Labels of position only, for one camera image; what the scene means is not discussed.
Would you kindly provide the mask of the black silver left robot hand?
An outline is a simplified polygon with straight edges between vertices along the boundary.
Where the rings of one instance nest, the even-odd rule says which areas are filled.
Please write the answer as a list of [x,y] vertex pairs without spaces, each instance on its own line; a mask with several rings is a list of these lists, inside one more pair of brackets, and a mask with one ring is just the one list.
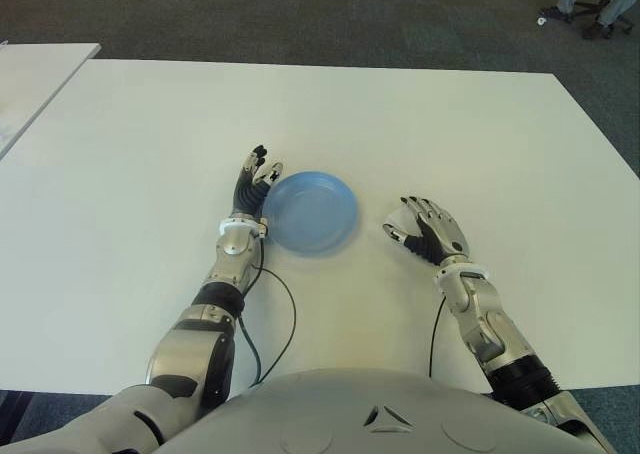
[[267,149],[260,144],[249,153],[243,163],[233,194],[233,215],[257,218],[261,214],[265,199],[283,170],[283,164],[276,162],[263,174],[258,173],[265,164],[267,153]]

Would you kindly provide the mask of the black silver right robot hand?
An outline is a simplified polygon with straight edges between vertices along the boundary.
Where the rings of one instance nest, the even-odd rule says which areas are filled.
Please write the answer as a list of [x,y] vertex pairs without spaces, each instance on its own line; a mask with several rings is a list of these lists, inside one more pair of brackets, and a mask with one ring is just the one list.
[[382,228],[388,237],[434,266],[471,259],[465,235],[448,211],[426,198],[409,196],[400,200],[413,215],[420,234],[384,223]]

